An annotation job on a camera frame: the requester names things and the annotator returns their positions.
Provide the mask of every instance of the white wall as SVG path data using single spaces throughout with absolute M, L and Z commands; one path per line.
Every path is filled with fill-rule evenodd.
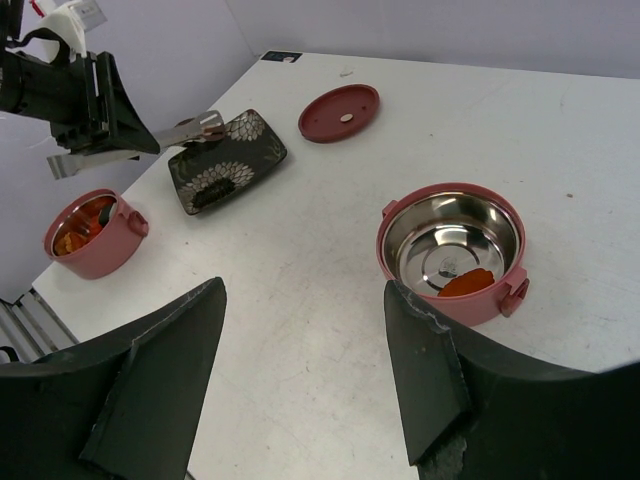
M 228 0 L 271 48 L 640 78 L 636 0 Z
M 224 0 L 100 5 L 109 21 L 89 33 L 89 48 L 115 55 L 127 93 L 152 131 L 209 108 L 253 62 Z M 28 6 L 25 12 L 23 35 L 37 20 Z M 65 205 L 93 188 L 123 191 L 153 160 L 54 181 L 45 159 L 57 147 L 48 137 L 48 124 L 0 112 L 0 298 L 7 301 L 48 265 L 42 237 Z

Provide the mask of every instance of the pot handle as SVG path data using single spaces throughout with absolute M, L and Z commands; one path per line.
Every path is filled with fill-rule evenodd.
M 127 218 L 127 226 L 136 235 L 142 238 L 149 235 L 149 222 L 137 210 L 131 210 Z
M 387 205 L 386 207 L 384 207 L 382 209 L 382 218 L 386 217 L 387 215 L 389 215 L 389 213 L 391 212 L 391 210 L 393 210 L 393 207 L 395 207 L 398 204 L 397 200 L 391 200 L 389 202 L 389 205 Z
M 510 290 L 500 302 L 500 313 L 509 318 L 527 296 L 531 282 L 527 278 L 527 271 L 524 268 L 516 267 L 506 283 Z

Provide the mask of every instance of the bowl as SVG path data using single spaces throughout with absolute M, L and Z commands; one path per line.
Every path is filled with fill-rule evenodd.
M 388 279 L 400 280 L 465 325 L 510 316 L 526 296 L 524 225 L 504 198 L 486 188 L 446 183 L 393 201 L 383 210 L 377 240 Z M 438 297 L 452 279 L 477 268 L 490 271 L 495 283 L 468 295 Z
M 101 227 L 92 231 L 100 217 Z M 47 256 L 86 279 L 100 278 L 122 266 L 149 233 L 145 218 L 113 190 L 86 193 L 67 206 L 44 237 Z M 61 254 L 56 245 L 67 234 L 78 240 L 71 253 Z

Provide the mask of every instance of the tabletop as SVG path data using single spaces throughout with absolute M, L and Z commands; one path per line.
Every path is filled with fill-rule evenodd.
M 357 136 L 314 144 L 298 116 L 365 83 L 381 109 Z M 150 235 L 96 281 L 49 267 L 36 290 L 80 341 L 204 280 L 228 291 L 190 470 L 198 480 L 414 479 L 407 466 L 375 256 L 381 210 L 425 185 L 470 182 L 514 205 L 531 288 L 477 330 L 553 363 L 640 358 L 640 81 L 303 54 L 258 61 L 215 105 L 254 108 L 289 149 L 273 174 L 188 217 L 167 161 L 125 193 Z

